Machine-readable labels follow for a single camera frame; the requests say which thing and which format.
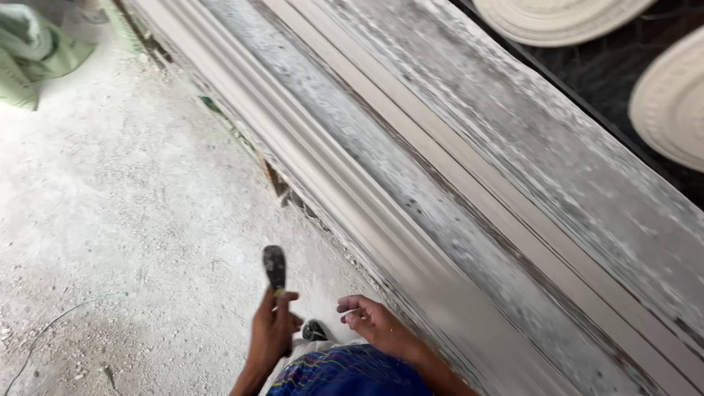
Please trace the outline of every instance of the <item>plaster dust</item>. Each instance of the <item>plaster dust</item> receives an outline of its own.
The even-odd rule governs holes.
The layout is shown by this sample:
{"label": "plaster dust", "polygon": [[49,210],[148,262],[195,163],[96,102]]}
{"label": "plaster dust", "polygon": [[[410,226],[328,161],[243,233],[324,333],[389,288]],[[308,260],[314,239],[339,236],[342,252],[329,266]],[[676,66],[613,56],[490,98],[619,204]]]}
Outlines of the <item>plaster dust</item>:
{"label": "plaster dust", "polygon": [[107,25],[76,72],[42,83],[36,113],[0,107],[0,390],[10,395],[226,394],[243,366],[267,280],[261,249],[287,252],[293,310],[338,340],[336,299],[377,298],[179,76],[125,58]]}

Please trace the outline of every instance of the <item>person's left hand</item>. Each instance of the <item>person's left hand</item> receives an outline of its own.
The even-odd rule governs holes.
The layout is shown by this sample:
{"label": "person's left hand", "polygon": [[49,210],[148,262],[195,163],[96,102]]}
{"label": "person's left hand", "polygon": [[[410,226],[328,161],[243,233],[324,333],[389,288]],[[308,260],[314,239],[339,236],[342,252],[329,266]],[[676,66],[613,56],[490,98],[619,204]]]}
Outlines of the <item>person's left hand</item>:
{"label": "person's left hand", "polygon": [[291,348],[291,334],[301,331],[303,319],[289,312],[289,303],[298,299],[298,293],[285,292],[274,298],[268,287],[259,309],[252,320],[252,340],[247,364],[261,371],[271,372],[276,363]]}

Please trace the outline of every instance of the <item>green bag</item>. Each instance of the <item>green bag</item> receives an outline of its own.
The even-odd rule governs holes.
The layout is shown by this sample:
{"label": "green bag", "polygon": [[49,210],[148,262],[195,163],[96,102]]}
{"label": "green bag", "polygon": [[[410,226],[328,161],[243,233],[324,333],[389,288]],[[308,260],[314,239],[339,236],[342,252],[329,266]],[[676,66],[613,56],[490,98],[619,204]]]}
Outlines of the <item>green bag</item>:
{"label": "green bag", "polygon": [[32,83],[12,56],[0,48],[0,101],[27,110],[37,110],[37,94]]}
{"label": "green bag", "polygon": [[[67,75],[83,64],[95,49],[95,44],[70,38],[29,6],[0,4],[0,49],[4,50],[2,59],[5,70],[12,70],[12,73],[0,74],[0,97],[18,98],[27,93],[26,90],[20,93],[18,87],[24,85],[18,81],[38,81]],[[12,60],[15,68],[10,66]],[[18,77],[16,68],[21,70],[22,79]],[[19,107],[36,109],[37,97],[33,89],[32,95],[32,106],[29,102],[22,102],[24,105]]]}

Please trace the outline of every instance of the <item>person's right hand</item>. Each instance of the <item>person's right hand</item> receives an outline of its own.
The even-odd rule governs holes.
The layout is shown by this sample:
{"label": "person's right hand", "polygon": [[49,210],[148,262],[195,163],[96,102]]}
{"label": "person's right hand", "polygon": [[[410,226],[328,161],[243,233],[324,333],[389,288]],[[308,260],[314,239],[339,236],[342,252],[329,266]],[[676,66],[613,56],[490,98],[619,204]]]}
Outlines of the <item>person's right hand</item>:
{"label": "person's right hand", "polygon": [[338,312],[350,311],[340,321],[383,353],[409,362],[432,353],[425,342],[413,335],[382,304],[362,295],[342,297],[337,304]]}

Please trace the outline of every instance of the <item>black surface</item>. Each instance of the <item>black surface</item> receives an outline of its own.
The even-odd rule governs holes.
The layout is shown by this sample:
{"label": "black surface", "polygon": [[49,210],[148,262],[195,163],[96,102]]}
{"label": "black surface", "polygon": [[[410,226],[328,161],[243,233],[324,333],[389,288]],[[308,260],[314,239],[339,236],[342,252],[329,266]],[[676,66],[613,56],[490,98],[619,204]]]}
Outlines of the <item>black surface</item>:
{"label": "black surface", "polygon": [[538,71],[582,110],[704,209],[704,173],[651,149],[633,129],[628,103],[648,65],[677,40],[704,25],[704,0],[661,0],[638,18],[590,42],[538,48],[494,32],[470,0],[451,0],[521,62]]}

